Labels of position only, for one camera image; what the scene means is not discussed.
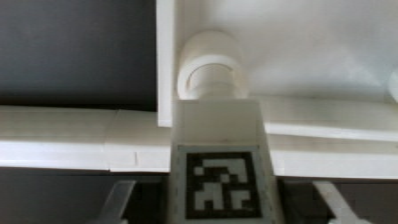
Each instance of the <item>white surface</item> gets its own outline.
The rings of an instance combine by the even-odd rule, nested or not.
[[[169,136],[150,112],[0,106],[0,166],[164,172]]]
[[[390,78],[390,94],[398,103],[398,70],[395,71],[391,78]]]
[[[398,104],[258,97],[269,134],[398,142]]]
[[[262,106],[280,176],[398,178],[397,104],[267,97]],[[203,127],[240,129],[240,112],[223,108],[237,122]],[[256,139],[249,117],[242,144]],[[2,106],[0,155],[0,166],[168,172],[171,129],[150,112]]]
[[[173,46],[182,49],[205,30],[233,36],[253,95],[386,100],[398,65],[397,0],[184,0],[177,6],[168,11],[178,17]],[[171,80],[173,73],[162,71],[171,65],[159,66],[159,77]],[[164,96],[173,94],[161,90]],[[171,105],[173,99],[161,97],[159,102]],[[171,113],[161,110],[159,116],[171,125]]]
[[[182,0],[157,0],[159,125],[171,127]]]

